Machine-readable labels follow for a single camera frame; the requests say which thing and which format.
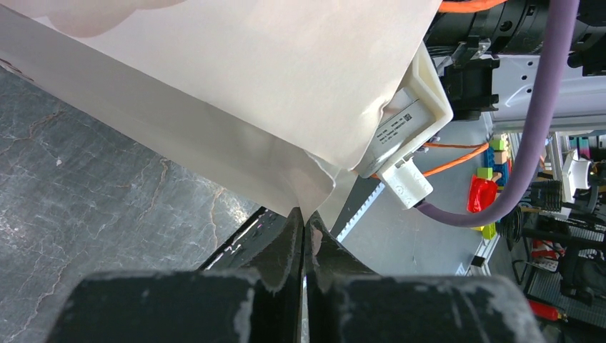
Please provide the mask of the brown paper takeout bag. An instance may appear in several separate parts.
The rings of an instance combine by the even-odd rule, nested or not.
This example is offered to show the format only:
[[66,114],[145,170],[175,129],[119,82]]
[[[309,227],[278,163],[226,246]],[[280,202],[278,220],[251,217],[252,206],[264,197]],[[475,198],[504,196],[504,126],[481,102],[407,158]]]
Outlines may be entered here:
[[495,1],[3,1],[1,65],[280,214],[356,171],[433,18]]

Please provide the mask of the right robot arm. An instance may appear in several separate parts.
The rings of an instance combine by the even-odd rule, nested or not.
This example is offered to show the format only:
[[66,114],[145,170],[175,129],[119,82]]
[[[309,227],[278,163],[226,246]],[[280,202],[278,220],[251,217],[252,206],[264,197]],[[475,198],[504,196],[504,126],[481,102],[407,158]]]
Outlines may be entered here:
[[[424,38],[457,121],[488,114],[522,128],[544,49],[548,1],[506,1],[469,14],[438,14]],[[605,129],[605,3],[581,1],[552,131]]]

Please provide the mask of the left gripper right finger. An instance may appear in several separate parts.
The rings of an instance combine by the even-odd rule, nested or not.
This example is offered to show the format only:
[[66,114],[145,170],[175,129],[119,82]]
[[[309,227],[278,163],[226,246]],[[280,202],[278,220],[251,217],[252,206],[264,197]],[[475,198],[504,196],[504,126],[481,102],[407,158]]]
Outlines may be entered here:
[[543,342],[504,277],[388,276],[355,258],[313,214],[304,229],[311,342]]

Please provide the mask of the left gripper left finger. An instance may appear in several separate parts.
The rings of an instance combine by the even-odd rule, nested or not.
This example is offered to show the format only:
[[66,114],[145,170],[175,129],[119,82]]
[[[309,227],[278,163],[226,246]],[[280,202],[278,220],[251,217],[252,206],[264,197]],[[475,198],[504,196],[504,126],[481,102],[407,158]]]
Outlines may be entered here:
[[97,272],[71,292],[48,342],[298,342],[298,208],[278,236],[226,269]]

